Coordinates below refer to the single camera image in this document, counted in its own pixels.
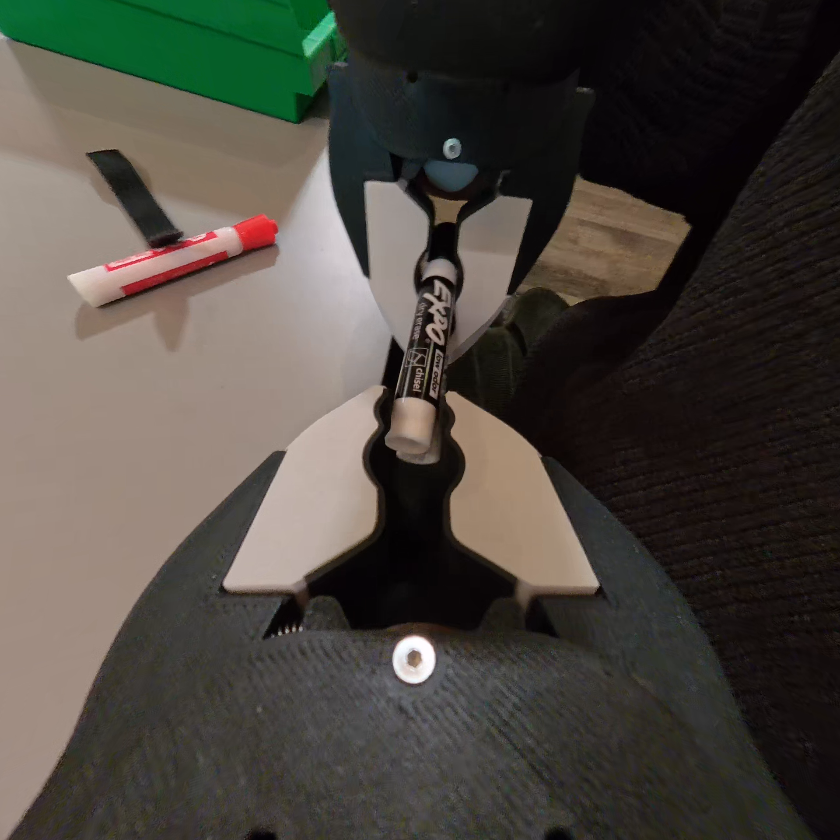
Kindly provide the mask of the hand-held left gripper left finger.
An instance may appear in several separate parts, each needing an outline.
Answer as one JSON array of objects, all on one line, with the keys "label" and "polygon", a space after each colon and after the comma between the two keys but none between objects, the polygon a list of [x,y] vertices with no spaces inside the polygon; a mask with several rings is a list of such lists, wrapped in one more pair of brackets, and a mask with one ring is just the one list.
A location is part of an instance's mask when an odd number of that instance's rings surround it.
[{"label": "hand-held left gripper left finger", "polygon": [[224,577],[226,593],[303,597],[375,537],[385,502],[370,455],[384,398],[373,385],[292,441]]}]

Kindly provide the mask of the red dry erase marker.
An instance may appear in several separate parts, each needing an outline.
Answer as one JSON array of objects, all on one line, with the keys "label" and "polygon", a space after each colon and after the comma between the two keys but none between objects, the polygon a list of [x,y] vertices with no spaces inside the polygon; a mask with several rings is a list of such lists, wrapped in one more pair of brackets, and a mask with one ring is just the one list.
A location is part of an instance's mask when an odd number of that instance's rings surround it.
[{"label": "red dry erase marker", "polygon": [[94,308],[195,274],[253,250],[273,246],[279,227],[264,214],[234,226],[151,248],[138,255],[85,269],[68,276],[82,300]]}]

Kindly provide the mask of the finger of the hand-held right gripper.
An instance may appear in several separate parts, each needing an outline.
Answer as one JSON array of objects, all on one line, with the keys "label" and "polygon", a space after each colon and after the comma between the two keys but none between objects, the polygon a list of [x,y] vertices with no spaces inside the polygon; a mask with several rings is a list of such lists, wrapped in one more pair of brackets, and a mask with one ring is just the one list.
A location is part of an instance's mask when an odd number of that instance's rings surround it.
[{"label": "finger of the hand-held right gripper", "polygon": [[478,341],[507,301],[531,206],[528,198],[498,196],[459,226],[463,283],[449,341],[450,362]]},{"label": "finger of the hand-held right gripper", "polygon": [[428,215],[396,182],[366,182],[369,282],[394,341],[406,344],[417,304],[415,274],[427,249]]}]

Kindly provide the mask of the grey desk with wooden edge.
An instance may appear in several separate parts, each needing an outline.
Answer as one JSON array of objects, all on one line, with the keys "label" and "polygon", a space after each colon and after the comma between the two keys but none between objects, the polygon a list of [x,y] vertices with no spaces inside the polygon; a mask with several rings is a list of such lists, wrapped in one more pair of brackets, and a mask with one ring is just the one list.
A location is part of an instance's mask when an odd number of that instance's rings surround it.
[{"label": "grey desk with wooden edge", "polygon": [[[377,383],[391,335],[334,205],[326,91],[300,124],[2,38],[2,838],[145,586],[269,454]],[[106,308],[67,276],[145,249],[86,153],[186,235],[278,246]]]}]

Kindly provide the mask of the person's right forearm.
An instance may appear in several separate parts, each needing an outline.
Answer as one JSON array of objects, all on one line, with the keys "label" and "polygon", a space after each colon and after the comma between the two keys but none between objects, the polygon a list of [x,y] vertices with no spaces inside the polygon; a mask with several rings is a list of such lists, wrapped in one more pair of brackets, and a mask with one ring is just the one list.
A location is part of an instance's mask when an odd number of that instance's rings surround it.
[{"label": "person's right forearm", "polygon": [[680,214],[727,207],[838,51],[838,2],[611,2],[581,83],[588,182]]}]

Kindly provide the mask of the green plastic bin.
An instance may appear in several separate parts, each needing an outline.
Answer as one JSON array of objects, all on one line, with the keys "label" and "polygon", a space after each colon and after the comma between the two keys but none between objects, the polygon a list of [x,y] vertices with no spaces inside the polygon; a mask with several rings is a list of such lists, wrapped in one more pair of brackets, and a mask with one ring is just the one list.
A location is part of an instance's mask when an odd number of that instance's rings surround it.
[{"label": "green plastic bin", "polygon": [[299,123],[347,47],[324,1],[2,1],[6,37]]}]

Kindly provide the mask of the person's black clothing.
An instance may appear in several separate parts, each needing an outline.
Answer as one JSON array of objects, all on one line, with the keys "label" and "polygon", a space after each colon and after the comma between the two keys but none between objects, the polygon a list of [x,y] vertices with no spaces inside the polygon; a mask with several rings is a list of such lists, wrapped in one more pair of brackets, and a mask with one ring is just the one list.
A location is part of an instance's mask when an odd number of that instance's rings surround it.
[{"label": "person's black clothing", "polygon": [[676,300],[567,308],[508,416],[605,593],[458,646],[464,838],[838,838],[837,56]]}]

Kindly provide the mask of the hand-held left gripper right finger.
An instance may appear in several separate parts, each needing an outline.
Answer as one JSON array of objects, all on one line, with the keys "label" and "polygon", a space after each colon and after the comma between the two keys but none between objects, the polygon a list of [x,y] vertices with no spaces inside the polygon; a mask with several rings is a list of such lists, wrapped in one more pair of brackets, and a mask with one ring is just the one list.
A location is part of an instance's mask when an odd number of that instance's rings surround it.
[{"label": "hand-held left gripper right finger", "polygon": [[594,595],[600,588],[538,450],[459,394],[450,435],[464,460],[449,524],[464,549],[505,572],[516,597]]}]

